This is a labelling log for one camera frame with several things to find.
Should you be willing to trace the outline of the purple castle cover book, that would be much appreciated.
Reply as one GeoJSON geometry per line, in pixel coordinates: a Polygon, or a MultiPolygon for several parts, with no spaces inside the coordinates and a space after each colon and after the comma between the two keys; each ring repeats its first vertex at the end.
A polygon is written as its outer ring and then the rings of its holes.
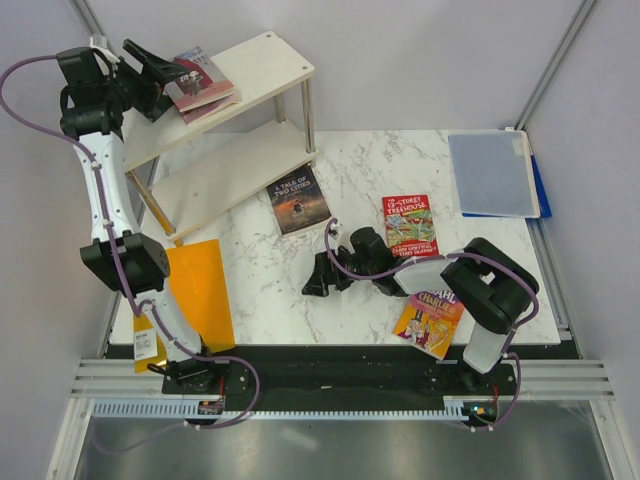
{"type": "Polygon", "coordinates": [[[177,55],[172,62],[186,70],[164,87],[179,112],[188,112],[236,93],[232,81],[199,46],[177,55]]]}

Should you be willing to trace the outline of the Taming of the Shrew book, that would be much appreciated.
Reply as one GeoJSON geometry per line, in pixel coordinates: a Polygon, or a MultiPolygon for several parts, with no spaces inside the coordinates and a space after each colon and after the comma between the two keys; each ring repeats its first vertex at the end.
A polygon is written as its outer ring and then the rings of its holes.
{"type": "Polygon", "coordinates": [[[201,119],[210,117],[225,108],[238,104],[241,96],[237,93],[221,98],[206,105],[196,107],[194,109],[181,112],[180,116],[185,124],[189,125],[201,119]]]}

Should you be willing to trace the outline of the dark Tale of Two Cities book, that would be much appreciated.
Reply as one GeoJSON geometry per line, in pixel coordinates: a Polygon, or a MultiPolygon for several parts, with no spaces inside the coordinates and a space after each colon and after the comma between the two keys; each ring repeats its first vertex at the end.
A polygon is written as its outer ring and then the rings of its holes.
{"type": "Polygon", "coordinates": [[[289,172],[266,190],[283,237],[312,230],[332,216],[309,164],[289,172]]]}

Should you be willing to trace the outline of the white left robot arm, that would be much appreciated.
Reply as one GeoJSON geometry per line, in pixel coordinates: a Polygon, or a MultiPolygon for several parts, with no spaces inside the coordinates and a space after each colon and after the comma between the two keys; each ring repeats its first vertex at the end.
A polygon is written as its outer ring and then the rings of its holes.
{"type": "Polygon", "coordinates": [[[165,85],[186,70],[130,40],[124,48],[141,63],[140,71],[98,47],[55,56],[66,81],[60,125],[81,162],[92,214],[91,242],[80,255],[99,280],[127,299],[134,314],[149,319],[169,361],[183,362],[204,355],[206,348],[169,285],[165,248],[141,232],[133,212],[122,127],[131,109],[150,121],[159,119],[171,105],[163,97],[165,85]]]}

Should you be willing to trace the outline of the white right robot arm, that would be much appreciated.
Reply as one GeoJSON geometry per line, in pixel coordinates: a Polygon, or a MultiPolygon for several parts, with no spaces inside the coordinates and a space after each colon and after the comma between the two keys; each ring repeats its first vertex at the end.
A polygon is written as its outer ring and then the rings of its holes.
{"type": "Polygon", "coordinates": [[[395,336],[441,360],[459,321],[474,321],[458,368],[467,392],[483,392],[505,357],[517,329],[539,311],[536,279],[488,240],[477,237],[446,256],[396,256],[371,227],[354,231],[351,245],[316,254],[305,295],[326,297],[356,280],[371,281],[383,294],[408,302],[395,336]]]}

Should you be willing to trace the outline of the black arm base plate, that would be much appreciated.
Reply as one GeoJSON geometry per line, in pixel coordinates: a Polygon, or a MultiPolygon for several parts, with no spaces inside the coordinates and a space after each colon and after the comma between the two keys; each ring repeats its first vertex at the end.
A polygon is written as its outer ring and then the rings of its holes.
{"type": "Polygon", "coordinates": [[[411,346],[240,346],[229,359],[154,366],[165,394],[220,394],[229,410],[399,411],[445,398],[492,400],[516,387],[510,364],[485,375],[460,357],[438,361],[411,346]]]}

